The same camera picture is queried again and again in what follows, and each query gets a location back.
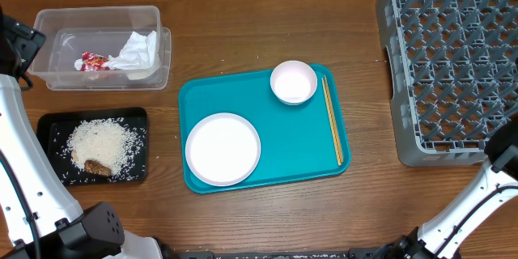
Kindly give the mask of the red snack wrapper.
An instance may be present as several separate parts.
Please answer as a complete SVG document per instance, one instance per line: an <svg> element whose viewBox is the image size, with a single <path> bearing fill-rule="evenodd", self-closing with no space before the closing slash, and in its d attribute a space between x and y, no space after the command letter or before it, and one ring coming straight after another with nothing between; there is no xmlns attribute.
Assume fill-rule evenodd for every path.
<svg viewBox="0 0 518 259"><path fill-rule="evenodd" d="M82 58L80 60L80 71L102 71L102 70L110 70L110 68L106 65L109 61L107 57L102 55L84 52Z"/></svg>

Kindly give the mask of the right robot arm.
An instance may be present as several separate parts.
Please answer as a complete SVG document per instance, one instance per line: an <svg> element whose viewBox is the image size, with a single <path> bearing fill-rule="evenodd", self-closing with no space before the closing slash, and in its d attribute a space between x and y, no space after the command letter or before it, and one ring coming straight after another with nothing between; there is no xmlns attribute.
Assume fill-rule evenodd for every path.
<svg viewBox="0 0 518 259"><path fill-rule="evenodd" d="M494 211L517 196L517 119L487 142L487 160L469 185L438 215L381 248L374 258L454 258L462 242Z"/></svg>

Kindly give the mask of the small white napkin piece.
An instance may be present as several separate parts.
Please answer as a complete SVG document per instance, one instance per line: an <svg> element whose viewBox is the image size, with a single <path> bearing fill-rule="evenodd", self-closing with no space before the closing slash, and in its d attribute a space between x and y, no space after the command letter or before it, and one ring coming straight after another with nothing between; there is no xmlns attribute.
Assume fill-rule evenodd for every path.
<svg viewBox="0 0 518 259"><path fill-rule="evenodd" d="M82 59L77 59L75 62L74 62L74 68L77 70L77 71L81 71L82 68L83 68L83 60Z"/></svg>

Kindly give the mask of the white rice pile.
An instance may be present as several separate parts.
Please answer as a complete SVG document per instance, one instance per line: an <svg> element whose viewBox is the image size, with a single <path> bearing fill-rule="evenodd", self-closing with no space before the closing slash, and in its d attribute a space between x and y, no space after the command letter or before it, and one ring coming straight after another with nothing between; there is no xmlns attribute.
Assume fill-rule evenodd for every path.
<svg viewBox="0 0 518 259"><path fill-rule="evenodd" d="M81 123L67 145L79 169L84 170L85 161L93 159L110 168L112 174L118 174L121 167L128 163L129 152L135 143L135 133L130 133L116 122L96 120Z"/></svg>

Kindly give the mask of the white round plate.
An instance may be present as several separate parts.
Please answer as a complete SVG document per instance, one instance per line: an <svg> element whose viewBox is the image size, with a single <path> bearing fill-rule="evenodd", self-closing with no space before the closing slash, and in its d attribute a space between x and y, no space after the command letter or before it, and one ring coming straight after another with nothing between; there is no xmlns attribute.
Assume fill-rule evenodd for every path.
<svg viewBox="0 0 518 259"><path fill-rule="evenodd" d="M215 113L200 120L185 144L189 170L202 182L226 187L248 178L261 158L255 127L234 113Z"/></svg>

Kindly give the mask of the brown food piece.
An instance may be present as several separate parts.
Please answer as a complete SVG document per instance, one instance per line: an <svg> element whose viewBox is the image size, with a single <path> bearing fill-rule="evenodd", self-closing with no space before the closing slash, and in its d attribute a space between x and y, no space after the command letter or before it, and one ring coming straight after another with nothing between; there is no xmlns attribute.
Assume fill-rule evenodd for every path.
<svg viewBox="0 0 518 259"><path fill-rule="evenodd" d="M97 160L89 159L84 163L84 170L92 175L109 177L112 175L110 168L105 167Z"/></svg>

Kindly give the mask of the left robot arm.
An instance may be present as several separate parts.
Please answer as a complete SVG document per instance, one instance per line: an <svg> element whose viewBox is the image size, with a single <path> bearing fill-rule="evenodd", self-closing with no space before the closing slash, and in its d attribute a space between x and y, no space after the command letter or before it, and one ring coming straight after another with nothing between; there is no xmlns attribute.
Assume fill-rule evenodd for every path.
<svg viewBox="0 0 518 259"><path fill-rule="evenodd" d="M100 202L86 210L57 178L23 106L26 71L45 36L1 17L1 207L14 245L9 258L173 258L168 245L123 229Z"/></svg>

